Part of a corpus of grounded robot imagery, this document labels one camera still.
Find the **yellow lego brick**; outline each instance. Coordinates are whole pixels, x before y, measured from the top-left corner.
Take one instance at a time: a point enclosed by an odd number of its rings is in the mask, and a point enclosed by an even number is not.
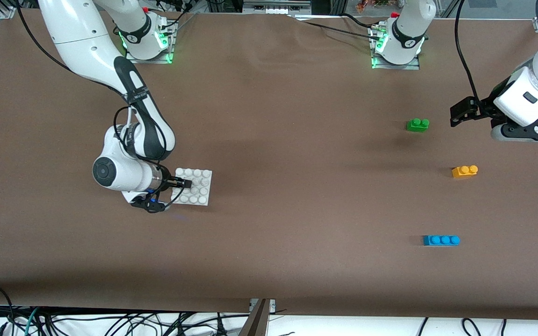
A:
[[[465,178],[476,175],[478,171],[479,168],[474,164],[472,166],[459,166],[452,169],[452,175],[454,175],[454,178]]]

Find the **white lego baseplate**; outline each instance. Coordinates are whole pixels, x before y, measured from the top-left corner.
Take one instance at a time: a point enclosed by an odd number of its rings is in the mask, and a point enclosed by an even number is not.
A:
[[[211,170],[176,168],[176,177],[192,181],[192,188],[184,189],[180,197],[173,204],[209,205],[211,195]],[[174,199],[181,188],[174,188],[171,199]]]

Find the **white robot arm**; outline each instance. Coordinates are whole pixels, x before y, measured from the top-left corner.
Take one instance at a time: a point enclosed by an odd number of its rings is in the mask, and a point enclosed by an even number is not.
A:
[[[437,11],[433,0],[408,1],[399,17],[386,21],[387,38],[375,51],[392,64],[408,64],[420,52]]]
[[[538,141],[538,52],[477,102],[467,97],[450,109],[452,127],[470,119],[491,120],[491,136],[502,141]]]
[[[150,16],[135,0],[98,3],[107,9],[120,30],[128,32],[125,36],[135,36],[130,46],[132,53],[158,52],[159,46],[151,46],[150,42],[155,39],[148,38],[151,31],[155,34]],[[136,115],[137,123],[114,124],[107,130],[103,151],[92,167],[94,179],[103,187],[121,191],[133,206],[149,212],[167,209],[166,203],[157,202],[159,193],[170,187],[190,186],[186,186],[188,181],[173,178],[165,167],[153,162],[169,156],[175,137],[138,70],[113,45],[92,0],[40,0],[39,6],[51,39],[68,68],[115,90]]]

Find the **green lego brick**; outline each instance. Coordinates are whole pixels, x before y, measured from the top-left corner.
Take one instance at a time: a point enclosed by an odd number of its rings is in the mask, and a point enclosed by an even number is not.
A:
[[[429,119],[414,118],[406,123],[406,130],[410,132],[424,132],[429,129]]]

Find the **lego brick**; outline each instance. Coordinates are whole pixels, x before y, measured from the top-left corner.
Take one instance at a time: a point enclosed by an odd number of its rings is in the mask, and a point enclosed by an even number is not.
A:
[[[184,189],[180,197],[173,204],[209,205],[211,195],[211,170],[176,168],[176,176],[192,181],[192,188]],[[171,199],[176,198],[180,188],[174,188]]]
[[[425,246],[458,246],[460,237],[458,236],[423,236]]]
[[[429,129],[429,119],[414,118],[406,123],[406,130],[410,132],[424,132]]]
[[[479,168],[474,164],[472,166],[459,166],[452,169],[452,175],[454,178],[465,178],[468,176],[474,176],[479,172]]]

